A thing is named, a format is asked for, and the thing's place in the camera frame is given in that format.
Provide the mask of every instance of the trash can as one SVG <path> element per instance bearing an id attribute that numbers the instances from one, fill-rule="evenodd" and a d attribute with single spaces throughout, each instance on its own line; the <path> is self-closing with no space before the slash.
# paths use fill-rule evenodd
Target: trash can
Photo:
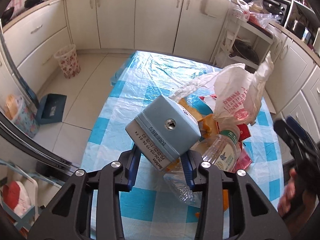
<path id="1" fill-rule="evenodd" d="M 26 135 L 33 138 L 39 130 L 39 124 L 36 121 L 35 114 L 26 105 L 22 96 L 16 97 L 15 100 L 17 113 L 12 116 L 11 121 Z"/>
<path id="2" fill-rule="evenodd" d="M 67 45 L 58 50 L 54 54 L 54 58 L 58 60 L 65 78 L 75 77 L 81 70 L 79 66 L 76 46 L 74 44 Z"/>

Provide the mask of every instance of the table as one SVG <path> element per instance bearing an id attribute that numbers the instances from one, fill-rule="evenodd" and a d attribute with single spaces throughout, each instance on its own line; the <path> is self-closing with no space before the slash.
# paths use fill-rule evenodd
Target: table
<path id="1" fill-rule="evenodd" d="M 133 146 L 125 126 L 157 96 L 172 91 L 192 78 L 219 71 L 212 66 L 162 54 L 137 51 L 112 78 L 114 88 L 92 129 L 81 168 L 87 172 L 103 168 Z M 190 97 L 208 95 L 204 89 Z M 277 135 L 262 99 L 256 124 L 249 127 L 251 137 L 244 141 L 253 163 L 247 172 L 274 207 L 284 190 L 283 168 Z M 95 229 L 96 199 L 92 205 Z M 194 239 L 198 208 L 180 203 L 158 172 L 142 155 L 135 186 L 120 193 L 120 208 L 126 240 Z M 225 212 L 224 238 L 228 237 Z"/>

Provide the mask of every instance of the floor tile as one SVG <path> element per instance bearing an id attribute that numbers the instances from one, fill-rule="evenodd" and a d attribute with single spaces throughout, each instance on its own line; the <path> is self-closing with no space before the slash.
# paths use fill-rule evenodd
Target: floor tile
<path id="1" fill-rule="evenodd" d="M 66 79 L 61 71 L 44 90 L 42 96 L 49 93 L 67 96 L 62 121 L 64 121 L 67 117 L 68 112 L 76 100 L 79 92 L 105 56 L 106 54 L 78 55 L 79 64 L 81 67 L 80 73 L 71 79 Z"/>
<path id="2" fill-rule="evenodd" d="M 107 57 L 125 57 L 128 58 L 131 54 L 126 53 L 108 53 Z"/>
<path id="3" fill-rule="evenodd" d="M 64 123 L 53 153 L 80 166 L 91 131 Z"/>
<path id="4" fill-rule="evenodd" d="M 52 151 L 62 125 L 62 122 L 40 125 L 39 131 L 33 140 L 43 148 Z"/>
<path id="5" fill-rule="evenodd" d="M 92 129 L 112 86 L 110 78 L 126 61 L 123 57 L 105 57 L 93 72 L 71 107 L 65 123 Z"/>

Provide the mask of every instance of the clear plastic bottle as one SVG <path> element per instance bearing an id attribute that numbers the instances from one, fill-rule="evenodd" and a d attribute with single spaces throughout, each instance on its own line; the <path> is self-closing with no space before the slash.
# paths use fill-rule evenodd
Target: clear plastic bottle
<path id="1" fill-rule="evenodd" d="M 223 171 L 232 171 L 237 161 L 236 144 L 240 130 L 236 125 L 220 124 L 220 133 L 200 142 L 195 150 L 204 161 L 214 164 Z"/>

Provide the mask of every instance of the blue and white tablecloth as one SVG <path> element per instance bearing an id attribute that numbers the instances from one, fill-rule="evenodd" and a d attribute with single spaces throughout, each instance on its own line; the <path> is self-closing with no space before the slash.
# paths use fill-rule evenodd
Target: blue and white tablecloth
<path id="1" fill-rule="evenodd" d="M 160 94 L 169 96 L 192 78 L 215 70 L 219 69 L 186 59 L 136 52 L 111 80 L 114 88 L 92 129 L 81 168 L 95 171 L 117 160 L 133 145 L 124 128 L 143 108 Z M 194 95 L 208 95 L 208 91 L 199 89 Z M 280 148 L 272 125 L 263 99 L 256 124 L 249 127 L 252 136 L 244 143 L 253 160 L 247 171 L 276 207 L 284 182 Z M 96 197 L 95 194 L 92 228 Z M 121 192 L 120 208 L 126 240 L 194 239 L 195 213 L 199 209 L 180 203 L 164 182 L 163 173 L 143 155 L 134 188 L 130 193 Z M 228 229 L 228 223 L 225 212 L 224 228 Z M 224 230 L 224 238 L 227 234 L 228 230 Z"/>

